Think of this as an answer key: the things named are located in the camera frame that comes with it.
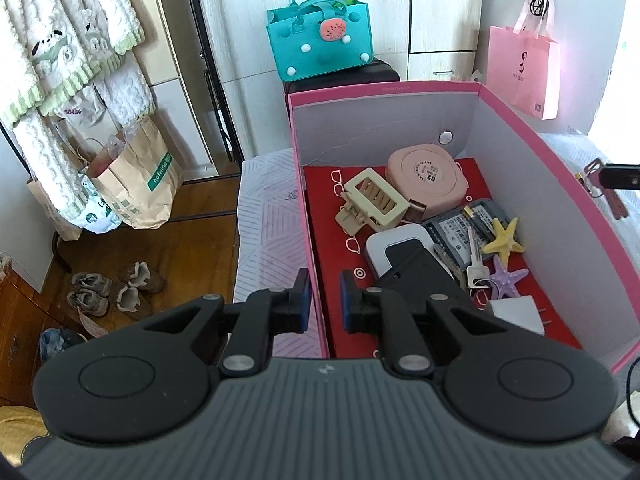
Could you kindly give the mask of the keys with red fob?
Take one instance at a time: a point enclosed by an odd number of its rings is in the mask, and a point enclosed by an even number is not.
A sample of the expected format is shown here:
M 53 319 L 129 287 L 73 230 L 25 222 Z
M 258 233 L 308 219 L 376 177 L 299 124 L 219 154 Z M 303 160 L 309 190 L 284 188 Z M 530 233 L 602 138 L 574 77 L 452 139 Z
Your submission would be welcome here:
M 600 172 L 603 168 L 604 163 L 597 157 L 587 164 L 582 172 L 575 174 L 575 178 L 594 200 L 604 198 L 615 220 L 627 218 L 629 212 L 620 196 L 616 191 L 605 188 L 600 181 Z

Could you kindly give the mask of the black power adapter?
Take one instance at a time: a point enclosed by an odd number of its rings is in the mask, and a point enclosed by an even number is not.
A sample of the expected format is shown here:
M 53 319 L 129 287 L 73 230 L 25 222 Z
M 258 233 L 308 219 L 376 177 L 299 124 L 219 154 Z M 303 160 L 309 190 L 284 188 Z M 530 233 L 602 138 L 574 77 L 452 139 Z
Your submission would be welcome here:
M 398 292 L 414 312 L 424 312 L 433 295 L 446 296 L 458 306 L 474 306 L 469 295 L 420 240 L 392 245 L 386 249 L 386 256 L 392 267 L 375 286 Z

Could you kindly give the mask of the white pocket wifi device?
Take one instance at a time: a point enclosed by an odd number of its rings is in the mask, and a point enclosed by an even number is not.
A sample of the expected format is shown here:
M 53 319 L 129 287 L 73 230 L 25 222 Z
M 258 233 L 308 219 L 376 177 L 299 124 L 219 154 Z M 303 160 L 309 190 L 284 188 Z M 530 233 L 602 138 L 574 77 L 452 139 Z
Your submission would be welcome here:
M 377 278 L 393 266 L 392 260 L 386 255 L 386 250 L 409 240 L 417 240 L 426 250 L 435 255 L 434 242 L 424 226 L 419 223 L 406 223 L 368 237 L 366 241 L 366 257 Z

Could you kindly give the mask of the beige hair claw clip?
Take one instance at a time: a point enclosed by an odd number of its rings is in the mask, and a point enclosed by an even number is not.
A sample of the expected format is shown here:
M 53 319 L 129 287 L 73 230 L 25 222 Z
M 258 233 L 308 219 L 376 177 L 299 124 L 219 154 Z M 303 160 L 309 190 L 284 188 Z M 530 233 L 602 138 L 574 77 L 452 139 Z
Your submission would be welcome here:
M 335 169 L 331 179 L 334 195 L 344 200 L 335 221 L 349 236 L 364 226 L 374 232 L 394 228 L 409 209 L 408 200 L 371 167 L 346 182 L 341 170 Z

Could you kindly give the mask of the yellow starfish clip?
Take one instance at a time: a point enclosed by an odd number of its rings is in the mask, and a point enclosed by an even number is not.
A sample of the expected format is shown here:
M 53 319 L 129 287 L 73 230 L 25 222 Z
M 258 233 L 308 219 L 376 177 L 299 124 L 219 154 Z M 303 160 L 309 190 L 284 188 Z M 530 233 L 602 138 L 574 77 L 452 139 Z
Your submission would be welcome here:
M 485 255 L 497 255 L 502 265 L 506 268 L 512 252 L 524 254 L 525 248 L 515 239 L 515 231 L 518 227 L 518 217 L 513 218 L 507 226 L 503 226 L 498 218 L 491 220 L 495 239 L 487 243 L 482 252 Z

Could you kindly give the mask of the purple starfish clip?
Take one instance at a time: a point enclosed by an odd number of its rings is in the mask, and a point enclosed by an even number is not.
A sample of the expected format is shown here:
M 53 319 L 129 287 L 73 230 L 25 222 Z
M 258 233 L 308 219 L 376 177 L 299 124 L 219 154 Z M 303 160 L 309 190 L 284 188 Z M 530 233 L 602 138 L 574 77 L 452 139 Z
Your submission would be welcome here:
M 516 285 L 529 276 L 526 268 L 509 271 L 502 263 L 498 255 L 492 257 L 495 272 L 489 275 L 488 281 L 491 286 L 491 299 L 499 300 L 504 298 L 518 298 L 521 294 Z

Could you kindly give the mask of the small battery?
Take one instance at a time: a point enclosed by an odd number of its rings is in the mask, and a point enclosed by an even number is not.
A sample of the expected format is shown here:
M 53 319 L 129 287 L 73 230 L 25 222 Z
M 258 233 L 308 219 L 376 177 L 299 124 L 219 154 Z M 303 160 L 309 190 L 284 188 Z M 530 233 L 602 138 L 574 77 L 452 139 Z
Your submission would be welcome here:
M 462 214 L 465 215 L 470 222 L 470 225 L 477 230 L 477 232 L 482 233 L 484 236 L 487 236 L 487 226 L 484 221 L 476 214 L 476 212 L 469 206 L 464 206 L 462 209 Z

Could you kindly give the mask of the pink cardboard box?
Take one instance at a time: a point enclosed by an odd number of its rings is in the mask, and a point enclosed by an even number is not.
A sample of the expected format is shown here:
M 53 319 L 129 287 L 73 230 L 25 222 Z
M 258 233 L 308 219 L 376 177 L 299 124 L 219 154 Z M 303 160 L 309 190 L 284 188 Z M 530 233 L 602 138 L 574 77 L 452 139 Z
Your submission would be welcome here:
M 613 372 L 639 352 L 639 273 L 596 202 L 538 134 L 477 82 L 403 81 L 294 93 L 288 99 L 303 227 L 331 353 L 367 356 L 369 336 L 344 331 L 340 275 L 367 261 L 335 222 L 340 184 L 383 170 L 394 151 L 436 144 L 468 180 L 518 219 L 527 268 L 520 291 L 548 336 L 583 348 Z

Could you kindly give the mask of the pink square compact case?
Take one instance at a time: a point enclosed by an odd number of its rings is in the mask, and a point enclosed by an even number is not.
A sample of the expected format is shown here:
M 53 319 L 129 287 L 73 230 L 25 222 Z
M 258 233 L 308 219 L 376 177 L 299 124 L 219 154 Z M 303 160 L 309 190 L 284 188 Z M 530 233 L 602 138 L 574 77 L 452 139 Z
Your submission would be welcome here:
M 435 144 L 393 152 L 385 177 L 409 203 L 405 214 L 409 222 L 421 222 L 456 208 L 469 189 L 461 166 Z

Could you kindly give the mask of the white charger with label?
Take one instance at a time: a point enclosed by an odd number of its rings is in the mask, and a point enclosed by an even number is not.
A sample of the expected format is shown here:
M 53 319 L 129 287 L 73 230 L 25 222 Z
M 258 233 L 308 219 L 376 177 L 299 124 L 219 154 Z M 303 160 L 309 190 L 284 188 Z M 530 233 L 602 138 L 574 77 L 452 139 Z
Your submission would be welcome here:
M 485 311 L 532 333 L 544 336 L 544 323 L 532 296 L 491 299 Z

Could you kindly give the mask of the grey patterned tablecloth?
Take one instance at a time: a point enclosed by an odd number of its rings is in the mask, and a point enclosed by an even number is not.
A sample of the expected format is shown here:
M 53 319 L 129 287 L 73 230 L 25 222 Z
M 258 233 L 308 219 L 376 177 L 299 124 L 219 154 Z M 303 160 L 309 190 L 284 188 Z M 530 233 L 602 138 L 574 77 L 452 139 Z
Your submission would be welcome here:
M 288 287 L 307 265 L 292 148 L 243 162 L 236 205 L 239 260 L 233 300 Z

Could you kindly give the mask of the pink paper gift bag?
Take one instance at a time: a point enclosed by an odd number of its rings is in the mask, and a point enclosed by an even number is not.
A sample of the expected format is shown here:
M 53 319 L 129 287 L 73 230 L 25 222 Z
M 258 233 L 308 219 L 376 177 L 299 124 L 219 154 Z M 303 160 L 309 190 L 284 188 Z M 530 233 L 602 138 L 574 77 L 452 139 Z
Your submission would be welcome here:
M 525 0 L 511 27 L 492 26 L 486 86 L 520 112 L 558 117 L 561 46 L 553 39 L 554 0 Z

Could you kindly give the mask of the grey sneakers pair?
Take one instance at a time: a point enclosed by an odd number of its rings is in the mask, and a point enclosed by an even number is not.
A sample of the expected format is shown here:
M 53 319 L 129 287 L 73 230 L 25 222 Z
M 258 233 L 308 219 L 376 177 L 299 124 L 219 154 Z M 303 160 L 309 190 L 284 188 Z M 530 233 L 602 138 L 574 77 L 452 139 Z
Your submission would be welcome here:
M 99 273 L 76 273 L 70 280 L 72 290 L 67 303 L 85 315 L 102 318 L 110 305 L 113 281 Z

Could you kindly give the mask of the yellow waste bin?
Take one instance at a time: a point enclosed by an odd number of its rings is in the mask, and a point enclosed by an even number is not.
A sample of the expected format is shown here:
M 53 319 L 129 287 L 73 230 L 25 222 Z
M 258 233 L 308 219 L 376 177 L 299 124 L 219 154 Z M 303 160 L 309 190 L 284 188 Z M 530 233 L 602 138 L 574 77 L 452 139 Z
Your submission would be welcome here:
M 83 344 L 87 339 L 68 328 L 47 328 L 39 337 L 39 356 L 45 363 L 62 351 Z

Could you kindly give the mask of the white wardrobe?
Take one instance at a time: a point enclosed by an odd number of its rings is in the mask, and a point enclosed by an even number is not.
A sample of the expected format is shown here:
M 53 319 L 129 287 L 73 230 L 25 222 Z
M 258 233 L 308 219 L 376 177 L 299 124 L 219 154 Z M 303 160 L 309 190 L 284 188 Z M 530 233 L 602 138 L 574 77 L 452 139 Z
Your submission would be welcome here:
M 284 86 L 382 61 L 403 80 L 470 78 L 482 0 L 200 0 L 242 157 L 290 144 Z

